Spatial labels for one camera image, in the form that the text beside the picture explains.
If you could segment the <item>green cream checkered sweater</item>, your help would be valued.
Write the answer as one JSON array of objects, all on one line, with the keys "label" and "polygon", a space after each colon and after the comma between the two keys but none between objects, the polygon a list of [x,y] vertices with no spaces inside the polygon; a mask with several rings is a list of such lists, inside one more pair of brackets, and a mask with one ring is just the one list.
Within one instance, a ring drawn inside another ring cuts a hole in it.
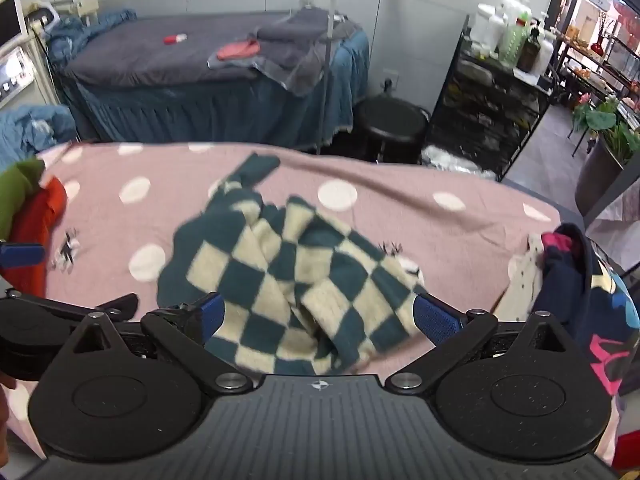
[{"label": "green cream checkered sweater", "polygon": [[180,226],[157,280],[158,305],[219,294],[224,319],[205,347],[253,373],[341,373],[416,336],[420,280],[298,196],[265,203],[256,185],[279,165],[276,156],[248,156]]}]

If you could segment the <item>red folded garment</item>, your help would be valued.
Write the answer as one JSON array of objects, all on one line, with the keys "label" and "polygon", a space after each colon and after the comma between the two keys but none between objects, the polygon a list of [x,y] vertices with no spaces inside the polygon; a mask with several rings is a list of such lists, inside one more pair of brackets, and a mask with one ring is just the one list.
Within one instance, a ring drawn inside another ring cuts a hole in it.
[{"label": "red folded garment", "polygon": [[60,223],[66,204],[67,195],[64,185],[58,178],[52,177],[44,188],[40,188],[26,200],[14,217],[9,241],[39,244],[44,249],[44,258],[35,266],[1,269],[2,278],[20,292],[32,296],[44,296],[52,232]]}]

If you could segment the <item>green folded garment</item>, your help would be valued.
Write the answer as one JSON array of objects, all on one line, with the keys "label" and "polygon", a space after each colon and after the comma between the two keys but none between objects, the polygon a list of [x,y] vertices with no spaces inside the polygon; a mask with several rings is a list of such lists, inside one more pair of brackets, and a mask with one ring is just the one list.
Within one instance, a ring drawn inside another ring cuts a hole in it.
[{"label": "green folded garment", "polygon": [[14,216],[25,200],[39,190],[39,182],[46,165],[39,158],[16,162],[1,175],[0,185],[0,238],[7,240]]}]

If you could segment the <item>pink polka dot bedsheet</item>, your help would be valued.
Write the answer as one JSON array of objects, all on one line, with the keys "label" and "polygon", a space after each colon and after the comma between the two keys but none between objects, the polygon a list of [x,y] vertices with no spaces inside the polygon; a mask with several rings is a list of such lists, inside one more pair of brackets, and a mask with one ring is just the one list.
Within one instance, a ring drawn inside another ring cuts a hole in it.
[{"label": "pink polka dot bedsheet", "polygon": [[494,309],[530,234],[553,208],[479,177],[242,144],[77,145],[43,157],[67,204],[52,232],[43,298],[96,307],[136,294],[128,322],[86,315],[36,382],[6,390],[8,425],[35,479],[609,479],[613,402],[548,311],[498,320],[483,349],[431,393],[390,375],[434,348],[420,330],[363,366],[253,373],[249,392],[206,392],[149,336],[175,232],[248,156],[280,160],[256,185],[298,196],[398,259],[460,312]]}]

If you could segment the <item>blue crumpled cloth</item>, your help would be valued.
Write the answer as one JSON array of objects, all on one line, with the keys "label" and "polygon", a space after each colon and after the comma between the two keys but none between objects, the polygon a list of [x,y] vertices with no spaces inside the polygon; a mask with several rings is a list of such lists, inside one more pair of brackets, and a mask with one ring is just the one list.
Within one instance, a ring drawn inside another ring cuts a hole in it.
[{"label": "blue crumpled cloth", "polygon": [[64,105],[21,105],[0,113],[0,169],[77,138],[76,122]]}]

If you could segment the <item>dark blue patterned garment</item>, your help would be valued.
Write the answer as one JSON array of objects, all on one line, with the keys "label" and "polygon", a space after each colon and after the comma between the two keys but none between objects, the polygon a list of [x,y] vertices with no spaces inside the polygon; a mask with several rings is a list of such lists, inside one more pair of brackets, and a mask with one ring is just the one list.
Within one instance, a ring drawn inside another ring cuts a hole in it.
[{"label": "dark blue patterned garment", "polygon": [[622,278],[574,224],[541,235],[542,284],[535,311],[550,312],[587,356],[610,396],[639,345],[639,311]]}]

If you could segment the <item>white machine with screen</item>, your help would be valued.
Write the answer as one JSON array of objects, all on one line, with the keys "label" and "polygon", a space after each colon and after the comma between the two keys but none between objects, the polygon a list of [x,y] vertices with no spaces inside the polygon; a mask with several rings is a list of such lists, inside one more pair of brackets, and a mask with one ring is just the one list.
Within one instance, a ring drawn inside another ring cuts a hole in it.
[{"label": "white machine with screen", "polygon": [[27,30],[21,0],[1,0],[1,109],[58,104],[39,36]]}]

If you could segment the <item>black round stool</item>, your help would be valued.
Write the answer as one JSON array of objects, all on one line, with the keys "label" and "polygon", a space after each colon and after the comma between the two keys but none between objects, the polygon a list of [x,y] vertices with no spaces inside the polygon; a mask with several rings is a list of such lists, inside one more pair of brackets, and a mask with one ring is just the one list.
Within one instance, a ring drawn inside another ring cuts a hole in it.
[{"label": "black round stool", "polygon": [[381,164],[419,165],[429,123],[421,107],[386,94],[359,103],[354,117],[363,159]]}]

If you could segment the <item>black trolley shelf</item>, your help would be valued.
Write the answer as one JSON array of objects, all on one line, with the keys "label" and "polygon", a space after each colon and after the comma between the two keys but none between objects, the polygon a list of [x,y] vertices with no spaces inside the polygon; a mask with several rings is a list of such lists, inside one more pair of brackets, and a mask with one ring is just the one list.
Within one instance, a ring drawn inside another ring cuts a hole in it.
[{"label": "black trolley shelf", "polygon": [[428,123],[426,144],[503,180],[551,104],[538,79],[480,54],[462,26]]}]

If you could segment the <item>potted green plant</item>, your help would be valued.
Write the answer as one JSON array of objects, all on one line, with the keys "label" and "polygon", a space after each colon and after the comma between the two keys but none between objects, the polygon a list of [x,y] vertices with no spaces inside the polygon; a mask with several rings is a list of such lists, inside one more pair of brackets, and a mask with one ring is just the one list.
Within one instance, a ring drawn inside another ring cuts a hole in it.
[{"label": "potted green plant", "polygon": [[585,217],[639,151],[639,114],[629,99],[604,100],[586,94],[574,108],[572,131],[588,138],[587,158],[575,190],[575,203]]}]

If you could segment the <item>small red white item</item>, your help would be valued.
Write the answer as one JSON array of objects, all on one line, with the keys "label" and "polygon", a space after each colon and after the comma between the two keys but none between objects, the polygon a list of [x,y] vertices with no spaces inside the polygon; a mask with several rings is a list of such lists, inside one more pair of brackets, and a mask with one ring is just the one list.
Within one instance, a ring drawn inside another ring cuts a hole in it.
[{"label": "small red white item", "polygon": [[188,36],[186,36],[186,34],[166,36],[164,38],[164,44],[180,44],[180,42],[186,41],[187,39]]}]

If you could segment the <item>red pouch on bed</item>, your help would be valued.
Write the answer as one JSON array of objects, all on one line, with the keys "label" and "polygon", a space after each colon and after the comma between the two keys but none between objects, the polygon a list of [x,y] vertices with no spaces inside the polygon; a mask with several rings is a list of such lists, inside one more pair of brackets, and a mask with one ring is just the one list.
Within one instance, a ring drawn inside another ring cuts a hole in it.
[{"label": "red pouch on bed", "polygon": [[226,44],[219,48],[215,54],[217,61],[236,61],[245,60],[258,55],[260,52],[260,44],[255,39],[247,39],[232,44]]}]

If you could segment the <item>dark glass bottle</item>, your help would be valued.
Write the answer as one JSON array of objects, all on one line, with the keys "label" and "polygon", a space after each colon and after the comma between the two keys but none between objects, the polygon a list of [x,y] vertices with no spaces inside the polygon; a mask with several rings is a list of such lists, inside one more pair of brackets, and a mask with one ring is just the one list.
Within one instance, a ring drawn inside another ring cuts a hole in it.
[{"label": "dark glass bottle", "polygon": [[539,29],[533,27],[522,45],[516,68],[524,73],[529,73],[534,67],[539,51]]}]

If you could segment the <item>white bottle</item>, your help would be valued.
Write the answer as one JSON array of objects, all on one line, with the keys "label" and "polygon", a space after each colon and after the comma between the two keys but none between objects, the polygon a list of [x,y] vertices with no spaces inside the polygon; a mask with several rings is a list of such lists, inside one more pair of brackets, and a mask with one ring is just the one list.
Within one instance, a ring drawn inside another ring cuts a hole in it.
[{"label": "white bottle", "polygon": [[536,61],[530,72],[536,77],[544,76],[554,52],[555,36],[548,30],[543,30],[539,39],[540,49]]}]

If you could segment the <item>green translucent bottle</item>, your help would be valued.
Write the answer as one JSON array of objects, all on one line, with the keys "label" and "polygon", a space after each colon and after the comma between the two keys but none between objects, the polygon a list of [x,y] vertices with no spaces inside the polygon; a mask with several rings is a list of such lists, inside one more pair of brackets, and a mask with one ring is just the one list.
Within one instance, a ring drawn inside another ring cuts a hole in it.
[{"label": "green translucent bottle", "polygon": [[498,60],[503,66],[513,68],[516,65],[528,32],[529,18],[526,13],[521,14],[506,28],[498,52]]}]

